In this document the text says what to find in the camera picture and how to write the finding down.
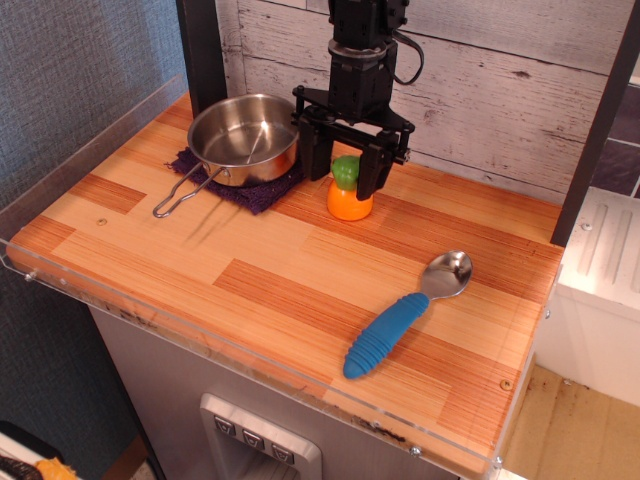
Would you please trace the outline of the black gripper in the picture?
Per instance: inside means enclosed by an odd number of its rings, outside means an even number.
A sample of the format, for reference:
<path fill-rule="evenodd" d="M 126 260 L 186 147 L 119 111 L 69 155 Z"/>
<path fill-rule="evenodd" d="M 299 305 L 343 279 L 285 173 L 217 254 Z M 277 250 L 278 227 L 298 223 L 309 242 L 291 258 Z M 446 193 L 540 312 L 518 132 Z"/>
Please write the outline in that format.
<path fill-rule="evenodd" d="M 390 107 L 398 44 L 378 42 L 356 49 L 328 44 L 330 81 L 326 90 L 303 85 L 293 90 L 293 123 L 299 131 L 299 156 L 311 181 L 329 173 L 333 141 L 361 150 L 356 198 L 369 199 L 381 189 L 393 163 L 409 158 L 415 126 Z"/>

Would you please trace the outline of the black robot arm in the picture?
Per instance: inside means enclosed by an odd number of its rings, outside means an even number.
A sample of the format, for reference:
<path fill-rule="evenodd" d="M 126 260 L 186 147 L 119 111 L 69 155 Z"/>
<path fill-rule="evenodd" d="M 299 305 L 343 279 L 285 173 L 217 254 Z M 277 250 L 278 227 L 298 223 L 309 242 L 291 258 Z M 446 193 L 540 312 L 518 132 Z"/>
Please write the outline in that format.
<path fill-rule="evenodd" d="M 293 123 L 299 132 L 299 157 L 306 178 L 328 175 L 333 144 L 361 151 L 356 198 L 381 189 L 395 163 L 407 161 L 415 126 L 390 107 L 398 44 L 421 48 L 402 35 L 407 1 L 330 1 L 333 36 L 327 90 L 293 90 Z"/>

